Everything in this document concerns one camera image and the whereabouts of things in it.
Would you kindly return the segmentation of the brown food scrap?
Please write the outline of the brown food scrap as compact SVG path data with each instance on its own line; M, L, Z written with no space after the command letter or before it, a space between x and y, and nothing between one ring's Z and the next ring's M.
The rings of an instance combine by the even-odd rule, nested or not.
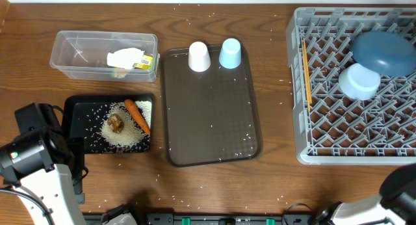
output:
M124 130L124 121L118 114L111 114L107 119L107 125L113 133L121 133Z

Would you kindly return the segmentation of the white rice pile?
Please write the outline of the white rice pile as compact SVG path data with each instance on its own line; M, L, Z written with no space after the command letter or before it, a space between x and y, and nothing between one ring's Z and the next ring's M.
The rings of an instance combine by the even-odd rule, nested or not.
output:
M107 125L111 114L118 114L123 120L121 133L113 133ZM84 117L86 133L81 136L87 153L144 152L150 147L150 136L133 120L124 102L96 103Z

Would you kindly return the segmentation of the orange carrot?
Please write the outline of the orange carrot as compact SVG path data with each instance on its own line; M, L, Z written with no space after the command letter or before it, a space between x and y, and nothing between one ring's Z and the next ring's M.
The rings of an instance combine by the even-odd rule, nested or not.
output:
M150 128L144 117L141 115L136 103L130 99L124 101L125 108L133 118L133 120L139 125L139 127L145 132L145 134L150 135Z

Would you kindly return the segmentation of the white tissue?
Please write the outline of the white tissue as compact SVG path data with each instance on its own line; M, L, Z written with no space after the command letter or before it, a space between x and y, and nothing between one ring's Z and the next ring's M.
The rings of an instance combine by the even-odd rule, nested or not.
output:
M134 64L139 63L144 51L131 47L107 54L107 65L115 68L133 69Z

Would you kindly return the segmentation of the green yellow snack wrapper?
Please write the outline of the green yellow snack wrapper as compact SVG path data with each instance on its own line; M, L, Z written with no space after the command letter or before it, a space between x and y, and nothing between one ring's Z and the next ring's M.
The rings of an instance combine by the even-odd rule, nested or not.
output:
M141 60L133 64L132 69L121 69L114 68L111 77L113 78L124 78L127 74L131 73L132 70L149 70L153 64L153 57L144 55Z

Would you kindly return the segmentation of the dark brown serving tray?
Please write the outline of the dark brown serving tray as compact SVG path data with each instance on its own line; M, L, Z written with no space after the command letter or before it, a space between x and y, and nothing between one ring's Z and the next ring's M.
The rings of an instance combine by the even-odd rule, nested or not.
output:
M208 47L211 66L204 72L189 68L187 48L162 56L166 157L176 167L253 159L263 149L248 54L243 49L241 64L226 69L220 50Z

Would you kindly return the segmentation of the white plastic cup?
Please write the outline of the white plastic cup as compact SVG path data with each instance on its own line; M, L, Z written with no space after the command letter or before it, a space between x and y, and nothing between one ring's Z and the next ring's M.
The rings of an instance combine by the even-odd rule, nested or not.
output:
M188 65L195 72L204 72L211 66L208 48L203 42L193 42L188 49Z

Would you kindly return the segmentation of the light blue plastic cup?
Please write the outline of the light blue plastic cup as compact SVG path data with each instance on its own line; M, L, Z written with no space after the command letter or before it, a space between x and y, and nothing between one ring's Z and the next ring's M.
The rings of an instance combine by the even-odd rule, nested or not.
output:
M241 58L241 43L235 38L226 39L220 50L220 65L227 69L234 69L240 65Z

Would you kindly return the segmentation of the wooden chopstick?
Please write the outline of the wooden chopstick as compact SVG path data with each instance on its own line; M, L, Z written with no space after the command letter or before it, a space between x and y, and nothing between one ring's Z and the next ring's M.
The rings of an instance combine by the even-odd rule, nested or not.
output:
M304 77L305 77L305 92L306 92L306 99L307 99L307 110L311 111L311 90L310 90L310 83L309 83L309 66L307 61L307 51L306 51L306 40L305 38L302 39L302 60L303 60L303 67L304 67Z
M310 83L310 77L309 77L309 64L307 59L307 48L306 48L306 40L303 38L302 40L302 50L303 50L303 60L304 60L304 73L305 73L305 87L307 90L307 102L308 102L308 109L310 109L311 103L312 103L312 97L311 97L311 83Z

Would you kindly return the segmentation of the light blue bowl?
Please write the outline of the light blue bowl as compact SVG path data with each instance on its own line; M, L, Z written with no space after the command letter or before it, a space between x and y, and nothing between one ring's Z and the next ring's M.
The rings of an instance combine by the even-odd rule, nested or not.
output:
M380 74L359 63L349 66L339 75L341 91L352 99L371 99L375 96L380 83Z

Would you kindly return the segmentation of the dark blue plate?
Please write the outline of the dark blue plate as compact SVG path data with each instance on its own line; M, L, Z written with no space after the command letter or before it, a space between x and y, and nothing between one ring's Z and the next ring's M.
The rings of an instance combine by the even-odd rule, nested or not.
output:
M363 33L349 50L357 63L378 74L404 77L415 71L415 46L396 33Z

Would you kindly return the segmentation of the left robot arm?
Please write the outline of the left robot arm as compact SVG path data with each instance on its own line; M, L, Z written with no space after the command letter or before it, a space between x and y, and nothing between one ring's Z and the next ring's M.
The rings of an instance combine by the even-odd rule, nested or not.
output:
M65 138L48 129L32 130L1 147L1 192L20 197L35 224L137 225L121 205L102 215L84 215L72 180L75 157Z

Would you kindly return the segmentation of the grey dishwasher rack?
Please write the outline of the grey dishwasher rack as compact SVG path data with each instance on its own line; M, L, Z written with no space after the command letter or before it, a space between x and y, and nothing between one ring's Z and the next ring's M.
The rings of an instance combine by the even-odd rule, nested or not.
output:
M382 76L376 95L344 95L338 78L353 63L362 33L383 31L415 41L414 8L300 7L286 29L292 71L294 138L305 165L408 165L415 162L415 75ZM311 83L307 110L302 60L306 40Z

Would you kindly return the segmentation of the clear plastic bin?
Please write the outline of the clear plastic bin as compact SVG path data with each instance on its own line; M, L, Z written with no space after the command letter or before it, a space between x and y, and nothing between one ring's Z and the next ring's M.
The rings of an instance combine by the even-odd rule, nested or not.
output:
M149 33L60 31L55 38L49 64L70 79L154 82L159 62L157 46L157 37ZM107 54L131 47L152 56L152 67L149 70L132 70L124 78L111 77L115 67L107 65Z

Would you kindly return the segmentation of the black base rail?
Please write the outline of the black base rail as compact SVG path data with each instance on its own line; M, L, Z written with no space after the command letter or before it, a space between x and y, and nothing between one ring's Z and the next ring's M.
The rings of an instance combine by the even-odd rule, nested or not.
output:
M237 215L173 215L150 213L139 221L147 225L308 225L311 215L237 216Z

